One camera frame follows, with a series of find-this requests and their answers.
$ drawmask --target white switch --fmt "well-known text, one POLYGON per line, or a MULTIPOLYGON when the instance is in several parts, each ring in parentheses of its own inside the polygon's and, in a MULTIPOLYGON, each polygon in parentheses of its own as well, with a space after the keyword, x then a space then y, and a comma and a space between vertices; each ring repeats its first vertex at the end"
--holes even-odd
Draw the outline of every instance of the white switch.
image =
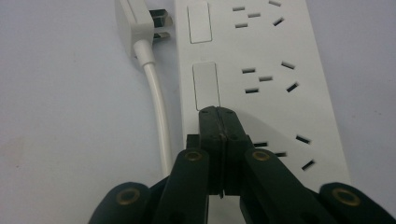
POLYGON ((192 44, 212 41, 209 7, 206 1, 194 2, 187 7, 189 12, 190 41, 192 44))
POLYGON ((215 63, 196 63, 192 66, 197 110, 219 106, 218 76, 215 63))

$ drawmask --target power strip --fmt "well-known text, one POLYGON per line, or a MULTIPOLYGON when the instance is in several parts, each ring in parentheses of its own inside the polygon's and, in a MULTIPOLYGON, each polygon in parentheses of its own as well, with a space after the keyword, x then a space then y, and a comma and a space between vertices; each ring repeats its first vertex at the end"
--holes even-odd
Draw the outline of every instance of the power strip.
POLYGON ((184 137, 220 105, 308 188, 349 184, 305 0, 175 4, 184 137))

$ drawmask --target power cord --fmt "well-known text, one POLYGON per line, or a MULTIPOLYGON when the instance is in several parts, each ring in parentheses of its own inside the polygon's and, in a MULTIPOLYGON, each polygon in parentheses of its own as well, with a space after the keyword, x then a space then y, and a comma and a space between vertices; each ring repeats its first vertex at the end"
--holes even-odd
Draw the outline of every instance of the power cord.
POLYGON ((130 57, 137 57, 148 78, 157 120, 163 175, 167 176, 172 170, 170 134, 152 42, 154 37, 169 36, 168 33, 154 34, 154 27, 165 26, 172 21, 164 9, 148 11, 144 0, 116 0, 115 3, 122 44, 130 57))

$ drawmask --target power outlet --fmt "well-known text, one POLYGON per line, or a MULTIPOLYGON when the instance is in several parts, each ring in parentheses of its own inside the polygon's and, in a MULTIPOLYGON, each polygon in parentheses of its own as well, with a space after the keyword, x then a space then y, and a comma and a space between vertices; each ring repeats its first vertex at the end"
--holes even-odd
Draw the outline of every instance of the power outlet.
POLYGON ((175 4, 184 137, 200 109, 220 105, 306 187, 349 184, 305 0, 175 4))

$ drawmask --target plug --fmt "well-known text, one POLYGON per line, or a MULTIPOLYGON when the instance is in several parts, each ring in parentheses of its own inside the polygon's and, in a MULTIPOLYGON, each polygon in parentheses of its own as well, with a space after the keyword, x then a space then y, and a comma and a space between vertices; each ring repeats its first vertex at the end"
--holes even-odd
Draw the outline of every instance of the plug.
POLYGON ((149 11, 144 0, 115 0, 115 4, 120 39, 130 57, 136 57, 136 42, 146 40, 152 45, 153 39, 169 36, 166 32, 154 34, 154 28, 172 24, 165 9, 149 11))

